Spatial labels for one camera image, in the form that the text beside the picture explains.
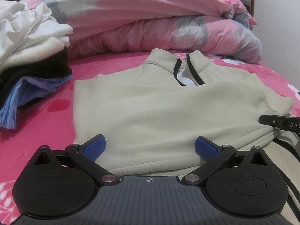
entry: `beige fabric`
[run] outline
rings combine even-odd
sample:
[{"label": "beige fabric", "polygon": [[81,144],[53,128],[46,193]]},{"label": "beige fabric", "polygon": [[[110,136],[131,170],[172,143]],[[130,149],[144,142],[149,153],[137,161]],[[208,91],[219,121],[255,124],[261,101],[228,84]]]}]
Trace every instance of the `beige fabric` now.
[{"label": "beige fabric", "polygon": [[118,176],[166,170],[180,175],[200,165],[194,150],[200,135],[249,149],[280,134],[258,118],[286,115],[291,98],[277,95],[255,74],[215,65],[199,51],[190,58],[205,85],[181,87],[173,76],[178,58],[161,49],[140,67],[76,81],[75,142],[103,134],[106,150],[96,162]]}]

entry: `white cloth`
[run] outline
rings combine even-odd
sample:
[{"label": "white cloth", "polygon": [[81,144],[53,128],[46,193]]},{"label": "white cloth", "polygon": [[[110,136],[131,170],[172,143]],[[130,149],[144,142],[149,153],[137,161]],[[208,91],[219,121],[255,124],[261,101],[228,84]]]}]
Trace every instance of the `white cloth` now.
[{"label": "white cloth", "polygon": [[28,10],[26,3],[0,1],[0,73],[38,62],[69,46],[65,35],[73,32],[72,27],[58,24],[51,14],[44,3]]},{"label": "white cloth", "polygon": [[199,51],[190,58],[205,85],[181,87],[173,76],[178,58],[161,49],[140,67],[76,81],[75,142],[103,134],[106,150],[96,163],[118,176],[179,175],[201,163],[194,150],[198,136],[247,150],[281,133],[258,119],[286,115],[292,98],[277,95],[255,74],[215,65]]}]

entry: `black garment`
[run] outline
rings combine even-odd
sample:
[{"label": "black garment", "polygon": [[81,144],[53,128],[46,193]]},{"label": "black garment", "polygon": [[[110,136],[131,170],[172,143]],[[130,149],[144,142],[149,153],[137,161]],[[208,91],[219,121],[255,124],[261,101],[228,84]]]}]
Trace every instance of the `black garment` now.
[{"label": "black garment", "polygon": [[14,66],[0,73],[0,109],[14,85],[24,76],[42,79],[63,78],[72,73],[67,65],[67,49],[32,64]]}]

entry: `pink bedding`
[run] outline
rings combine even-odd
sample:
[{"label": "pink bedding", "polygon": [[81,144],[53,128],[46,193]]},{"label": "pink bedding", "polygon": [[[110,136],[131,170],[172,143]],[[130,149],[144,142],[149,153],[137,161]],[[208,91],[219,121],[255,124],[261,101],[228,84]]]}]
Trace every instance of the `pink bedding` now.
[{"label": "pink bedding", "polygon": [[[182,58],[185,53],[174,53]],[[70,63],[74,80],[90,79],[99,73],[110,74],[137,67],[147,58],[149,52],[104,54],[80,59]],[[300,96],[296,88],[267,66],[245,64],[241,61],[207,56],[217,65],[240,68],[256,73],[261,81],[276,93],[290,96],[295,100],[291,110],[300,117]],[[19,212],[12,199],[12,186],[41,145],[49,145],[53,150],[64,149],[75,139],[72,121],[73,81],[60,86],[41,102],[28,109],[20,110],[15,130],[0,129],[0,221],[12,223]]]}]

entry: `pile of clothes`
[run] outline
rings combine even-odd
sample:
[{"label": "pile of clothes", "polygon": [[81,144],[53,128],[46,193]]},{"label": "pile of clothes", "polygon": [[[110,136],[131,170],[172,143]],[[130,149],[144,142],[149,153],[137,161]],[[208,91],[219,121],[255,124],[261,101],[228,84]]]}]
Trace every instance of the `pile of clothes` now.
[{"label": "pile of clothes", "polygon": [[73,32],[41,3],[0,1],[0,127],[15,129],[17,108],[72,79],[66,48]]}]

